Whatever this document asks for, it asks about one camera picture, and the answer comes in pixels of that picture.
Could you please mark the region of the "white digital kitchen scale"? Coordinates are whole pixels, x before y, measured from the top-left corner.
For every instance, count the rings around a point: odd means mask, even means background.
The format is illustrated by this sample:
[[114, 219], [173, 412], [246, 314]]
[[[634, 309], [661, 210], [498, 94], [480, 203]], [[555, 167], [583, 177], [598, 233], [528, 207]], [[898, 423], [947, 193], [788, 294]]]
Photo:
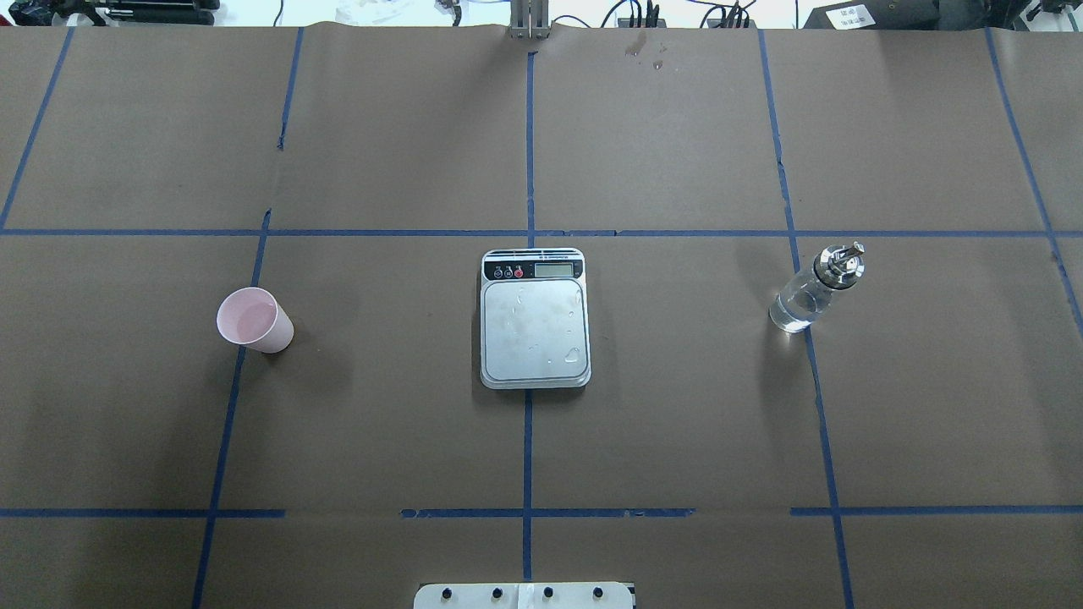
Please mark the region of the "white digital kitchen scale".
[[481, 258], [480, 378], [492, 390], [576, 389], [591, 380], [585, 257], [577, 248]]

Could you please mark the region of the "black box with white label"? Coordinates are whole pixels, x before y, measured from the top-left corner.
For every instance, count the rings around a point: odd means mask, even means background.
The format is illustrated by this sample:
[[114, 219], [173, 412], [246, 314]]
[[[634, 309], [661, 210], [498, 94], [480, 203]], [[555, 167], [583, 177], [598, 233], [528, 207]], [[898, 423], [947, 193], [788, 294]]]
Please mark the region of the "black box with white label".
[[840, 1], [813, 8], [803, 30], [935, 30], [939, 1]]

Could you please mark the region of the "pink plastic cup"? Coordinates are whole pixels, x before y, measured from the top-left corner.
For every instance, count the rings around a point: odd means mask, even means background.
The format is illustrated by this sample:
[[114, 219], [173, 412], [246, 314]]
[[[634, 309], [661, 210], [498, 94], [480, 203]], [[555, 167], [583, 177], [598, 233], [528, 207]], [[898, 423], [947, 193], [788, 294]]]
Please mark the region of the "pink plastic cup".
[[229, 344], [263, 354], [278, 354], [293, 342], [293, 320], [262, 288], [242, 288], [219, 304], [216, 327]]

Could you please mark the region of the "aluminium frame post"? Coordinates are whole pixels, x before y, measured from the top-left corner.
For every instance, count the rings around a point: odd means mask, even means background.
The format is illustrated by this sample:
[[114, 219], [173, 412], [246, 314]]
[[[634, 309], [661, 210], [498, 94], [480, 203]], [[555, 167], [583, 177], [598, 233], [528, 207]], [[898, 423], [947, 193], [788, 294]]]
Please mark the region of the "aluminium frame post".
[[548, 0], [509, 1], [508, 35], [514, 40], [545, 40], [552, 34]]

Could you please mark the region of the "clear glass sauce bottle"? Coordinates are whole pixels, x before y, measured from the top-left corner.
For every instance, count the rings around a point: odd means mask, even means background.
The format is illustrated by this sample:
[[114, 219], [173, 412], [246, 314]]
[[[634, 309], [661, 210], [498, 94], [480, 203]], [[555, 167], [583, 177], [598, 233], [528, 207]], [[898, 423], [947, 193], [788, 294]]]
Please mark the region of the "clear glass sauce bottle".
[[854, 288], [866, 269], [865, 254], [866, 247], [858, 239], [824, 248], [778, 291], [768, 318], [783, 332], [805, 331], [827, 311], [837, 294]]

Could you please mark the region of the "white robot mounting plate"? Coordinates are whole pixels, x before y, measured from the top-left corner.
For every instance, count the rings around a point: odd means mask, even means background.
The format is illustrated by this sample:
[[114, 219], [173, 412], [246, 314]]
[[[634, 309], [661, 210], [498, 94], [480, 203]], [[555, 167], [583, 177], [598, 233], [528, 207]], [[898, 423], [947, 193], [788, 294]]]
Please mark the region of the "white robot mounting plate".
[[635, 608], [630, 583], [508, 582], [425, 584], [414, 608]]

